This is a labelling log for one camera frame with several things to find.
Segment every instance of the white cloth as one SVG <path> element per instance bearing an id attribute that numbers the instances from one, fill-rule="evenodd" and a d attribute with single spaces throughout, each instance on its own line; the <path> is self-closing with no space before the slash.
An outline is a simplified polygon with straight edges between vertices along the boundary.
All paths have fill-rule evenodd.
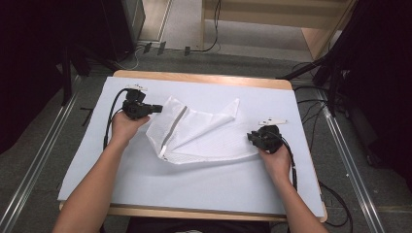
<path id="1" fill-rule="evenodd" d="M 239 99 L 217 114 L 199 112 L 169 97 L 146 135 L 161 159 L 183 164 L 224 161 L 257 154 L 248 141 L 250 126 L 236 120 Z"/>

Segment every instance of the wooden table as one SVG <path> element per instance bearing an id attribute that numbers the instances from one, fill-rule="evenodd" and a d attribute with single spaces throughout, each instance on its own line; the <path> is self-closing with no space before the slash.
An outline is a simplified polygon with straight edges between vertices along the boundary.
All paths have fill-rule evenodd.
<path id="1" fill-rule="evenodd" d="M 216 75 L 194 75 L 179 73 L 160 73 L 160 72 L 137 72 L 137 71 L 117 71 L 114 77 L 139 78 L 147 80 L 186 82 L 186 83 L 218 83 L 223 85 L 244 85 L 254 87 L 276 88 L 292 90 L 291 83 L 282 80 L 240 78 Z M 327 219 L 325 205 L 323 205 L 325 217 Z M 180 218 L 202 218 L 202 219 L 238 219 L 238 220 L 261 220 L 274 221 L 286 220 L 286 216 L 273 216 L 265 214 L 248 214 L 238 212 L 214 212 L 202 210 L 171 209 L 160 207 L 133 206 L 133 205 L 114 205 L 112 204 L 108 215 L 116 216 L 154 216 L 154 217 L 180 217 Z"/>
<path id="2" fill-rule="evenodd" d="M 204 19 L 214 19 L 218 0 L 202 0 Z M 301 27 L 314 59 L 350 18 L 356 0 L 222 0 L 219 20 Z"/>

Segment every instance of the gray floor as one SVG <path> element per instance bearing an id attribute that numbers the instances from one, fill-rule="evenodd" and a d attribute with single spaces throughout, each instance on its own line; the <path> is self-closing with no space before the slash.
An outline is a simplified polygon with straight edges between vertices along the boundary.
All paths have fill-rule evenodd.
<path id="1" fill-rule="evenodd" d="M 193 53 L 183 56 L 182 52 L 167 50 L 164 55 L 157 56 L 156 50 L 147 54 L 138 54 L 137 70 L 167 71 L 204 74 L 238 75 L 260 78 L 271 78 L 285 75 L 297 64 L 296 61 L 275 60 L 268 58 L 253 58 L 223 54 Z M 92 72 L 83 78 L 77 101 L 68 117 L 59 137 L 52 148 L 51 155 L 36 182 L 25 207 L 23 208 L 13 232 L 50 232 L 58 215 L 56 197 L 65 172 L 70 165 L 77 147 L 86 132 L 82 126 L 88 111 L 81 108 L 93 108 L 106 77 L 112 72 L 91 62 Z M 292 83 L 310 83 L 310 75 L 293 80 Z M 59 92 L 48 106 L 33 120 L 18 142 L 10 150 L 0 154 L 0 212 L 5 213 L 10 198 L 17 189 L 26 170 L 30 166 L 37 149 L 41 146 L 52 121 L 60 109 L 62 93 Z M 316 98 L 316 92 L 311 89 L 299 90 L 297 100 Z M 299 109 L 304 115 L 312 103 L 301 104 Z M 309 115 L 315 114 L 319 107 L 314 107 Z M 411 204 L 412 195 L 406 188 L 403 178 L 392 170 L 374 169 L 365 159 L 365 152 L 358 140 L 351 122 L 338 114 L 337 120 L 356 160 L 362 178 L 372 196 L 379 216 L 387 232 L 408 232 L 412 229 Z M 308 144 L 312 139 L 314 119 L 304 124 Z M 368 232 L 359 200 L 353 190 L 348 172 L 331 137 L 325 118 L 321 115 L 316 124 L 314 146 L 312 150 L 315 168 L 320 181 L 337 191 L 345 200 L 354 220 L 354 232 Z M 325 203 L 328 211 L 328 221 L 342 222 L 345 213 L 339 203 L 325 190 Z M 128 217 L 108 216 L 106 228 L 108 232 L 123 232 Z M 286 226 L 279 224 L 274 227 L 276 232 L 286 232 Z M 346 224 L 340 228 L 328 226 L 331 232 L 349 232 Z"/>

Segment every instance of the metal frame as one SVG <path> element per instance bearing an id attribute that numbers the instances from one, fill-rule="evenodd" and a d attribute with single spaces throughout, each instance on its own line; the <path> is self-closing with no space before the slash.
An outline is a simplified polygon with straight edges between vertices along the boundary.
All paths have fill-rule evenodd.
<path id="1" fill-rule="evenodd" d="M 9 206 L 6 210 L 6 213 L 2 216 L 0 220 L 0 232 L 8 233 L 12 232 L 13 227 L 16 224 L 18 216 L 20 215 L 21 210 L 23 209 L 30 193 L 36 183 L 37 179 L 42 172 L 43 167 L 45 166 L 49 155 L 52 151 L 55 141 L 57 140 L 61 129 L 63 128 L 67 117 L 72 111 L 73 105 L 76 102 L 79 85 L 82 82 L 82 78 L 77 76 L 74 80 L 74 93 L 69 99 L 68 103 L 61 107 L 60 111 L 57 114 L 57 117 L 54 120 L 43 144 L 40 146 L 37 151 L 36 156 L 33 159 L 29 169 L 27 170 L 26 175 L 21 181 L 18 189 L 13 195 L 12 200 L 9 203 Z"/>
<path id="2" fill-rule="evenodd" d="M 318 96 L 321 99 L 327 100 L 325 93 L 322 91 L 318 90 Z M 384 233 L 385 230 L 382 225 L 381 219 L 379 218 L 375 205 L 373 204 L 369 192 L 364 185 L 361 174 L 358 171 L 353 156 L 349 151 L 348 145 L 346 144 L 345 138 L 343 137 L 336 119 L 331 115 L 327 108 L 324 108 L 324 115 L 327 125 L 329 126 L 330 132 L 332 133 L 333 139 L 339 150 L 339 154 L 342 157 L 343 164 L 345 165 L 346 171 L 348 172 L 352 187 L 354 188 L 354 191 L 360 202 L 360 207 L 363 211 L 370 232 Z"/>

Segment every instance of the finger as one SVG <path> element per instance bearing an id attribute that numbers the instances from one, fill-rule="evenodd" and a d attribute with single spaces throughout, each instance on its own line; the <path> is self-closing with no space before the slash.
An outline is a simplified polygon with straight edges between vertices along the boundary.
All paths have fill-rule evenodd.
<path id="1" fill-rule="evenodd" d="M 269 154 L 266 150 L 262 150 L 262 149 L 260 149 L 260 148 L 257 148 L 258 149 L 258 152 L 260 153 L 260 154 Z"/>
<path id="2" fill-rule="evenodd" d="M 129 118 L 124 111 L 118 111 L 113 118 Z"/>
<path id="3" fill-rule="evenodd" d="M 143 116 L 141 118 L 136 119 L 136 121 L 139 123 L 139 125 L 143 125 L 147 123 L 151 118 L 149 116 Z"/>

